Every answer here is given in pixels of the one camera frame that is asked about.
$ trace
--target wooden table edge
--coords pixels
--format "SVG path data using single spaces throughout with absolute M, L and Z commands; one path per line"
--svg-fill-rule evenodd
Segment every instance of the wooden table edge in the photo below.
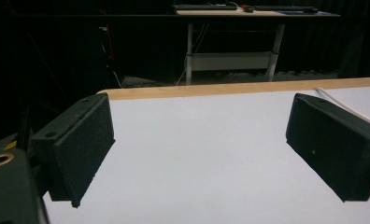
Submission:
M 239 94 L 267 91 L 310 91 L 317 87 L 324 89 L 345 89 L 370 87 L 370 77 L 298 80 L 280 82 L 253 82 L 236 84 L 194 85 L 176 87 L 150 87 L 110 89 L 99 91 L 108 94 L 110 100 L 152 99 L 188 97 L 221 94 Z

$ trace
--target black keyboard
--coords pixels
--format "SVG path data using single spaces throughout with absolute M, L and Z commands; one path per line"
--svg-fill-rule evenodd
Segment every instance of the black keyboard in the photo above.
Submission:
M 175 10 L 237 10 L 235 6 L 217 5 L 173 5 Z
M 304 11 L 315 7 L 298 7 L 298 6 L 253 6 L 257 11 Z

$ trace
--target table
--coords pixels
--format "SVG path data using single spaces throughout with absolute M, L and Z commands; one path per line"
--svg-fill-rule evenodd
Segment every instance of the table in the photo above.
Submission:
M 339 15 L 319 12 L 317 14 L 298 14 L 285 15 L 276 11 L 254 11 L 252 13 L 244 12 L 241 8 L 238 10 L 177 10 L 181 16 L 237 16 L 237 17 L 339 17 Z M 258 69 L 267 68 L 267 81 L 273 80 L 278 54 L 281 45 L 281 39 L 284 35 L 285 24 L 279 24 L 276 30 L 276 37 L 272 50 L 269 52 L 254 53 L 193 53 L 192 52 L 192 34 L 193 23 L 188 24 L 188 50 L 186 64 L 186 85 L 192 84 L 192 71 L 204 70 L 230 70 L 230 69 Z
M 106 90 L 117 142 L 78 209 L 51 223 L 370 223 L 286 144 L 296 92 L 370 116 L 370 78 Z

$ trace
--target desk leg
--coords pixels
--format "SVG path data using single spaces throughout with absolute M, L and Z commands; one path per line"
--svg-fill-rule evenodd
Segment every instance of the desk leg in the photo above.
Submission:
M 188 24 L 188 51 L 186 52 L 186 85 L 192 84 L 192 39 L 193 24 Z
M 276 64 L 278 62 L 278 53 L 280 51 L 281 39 L 284 35 L 285 25 L 280 24 L 276 30 L 275 43 L 273 44 L 272 52 L 270 53 L 269 63 L 267 64 L 267 81 L 273 80 L 275 74 Z

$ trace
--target desk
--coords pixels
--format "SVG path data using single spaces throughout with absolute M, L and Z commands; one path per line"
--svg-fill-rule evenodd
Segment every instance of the desk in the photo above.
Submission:
M 370 223 L 286 144 L 317 86 L 370 116 L 370 78 L 105 91 L 117 142 L 80 208 L 44 197 L 51 223 Z
M 338 17 L 335 14 L 319 12 L 317 14 L 285 15 L 275 11 L 254 11 L 252 13 L 238 10 L 178 10 L 181 16 L 218 16 L 218 17 Z M 285 24 L 279 24 L 272 50 L 255 53 L 192 53 L 193 23 L 188 25 L 188 50 L 186 65 L 186 85 L 192 83 L 192 71 L 227 70 L 227 69 L 257 69 L 267 68 L 267 81 L 272 81 L 284 34 Z

